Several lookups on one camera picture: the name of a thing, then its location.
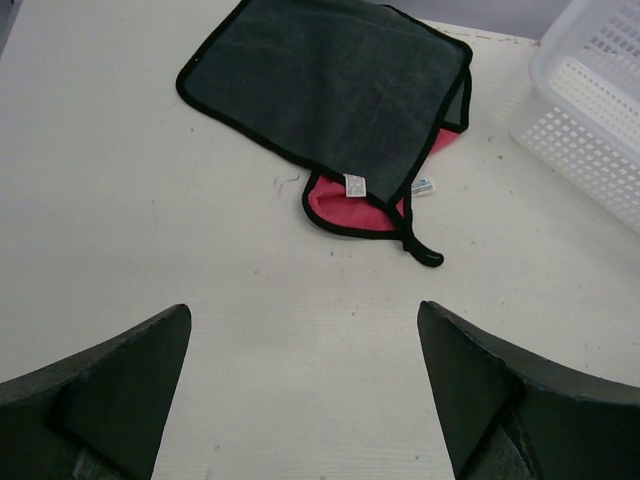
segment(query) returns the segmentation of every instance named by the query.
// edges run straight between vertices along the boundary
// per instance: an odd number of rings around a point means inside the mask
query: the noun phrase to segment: fabric
[[[450,145],[458,135],[448,130],[440,130],[431,153]],[[383,210],[371,205],[366,198],[347,197],[344,185],[324,175],[310,179],[309,185],[310,191],[303,196],[305,211],[309,218],[322,228],[356,237],[372,237],[375,233],[395,232],[393,222]],[[404,217],[404,198],[398,202],[396,209]]]
[[[194,108],[344,183],[364,177],[405,249],[411,182],[441,127],[468,125],[471,49],[392,8],[360,0],[243,0],[177,80]]]

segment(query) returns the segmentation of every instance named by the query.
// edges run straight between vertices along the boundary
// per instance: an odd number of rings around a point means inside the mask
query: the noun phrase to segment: white label
[[[429,178],[422,178],[411,185],[411,196],[424,197],[436,191],[436,184]]]
[[[367,182],[362,177],[355,175],[345,175],[345,187],[347,188],[347,197],[361,198],[367,196]]]

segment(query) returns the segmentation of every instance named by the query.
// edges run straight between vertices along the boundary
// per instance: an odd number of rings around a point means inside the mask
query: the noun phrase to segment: white table surface
[[[0,59],[0,381],[187,303],[157,480],[451,480],[426,299],[640,385],[640,237],[507,132],[534,42],[440,25],[475,51],[474,96],[468,133],[425,168],[437,194],[415,201],[447,256],[430,270],[313,226],[306,171],[178,97],[235,3],[22,6]]]

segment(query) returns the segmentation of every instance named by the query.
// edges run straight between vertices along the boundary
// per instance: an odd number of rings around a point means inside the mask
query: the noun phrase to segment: pink towel underside
[[[431,154],[450,145],[458,136],[457,133],[440,130]],[[325,176],[320,176],[308,199],[315,214],[334,225],[375,232],[395,230],[386,213],[369,204],[366,198],[348,198],[344,185]],[[398,202],[396,208],[404,216],[404,199]]]

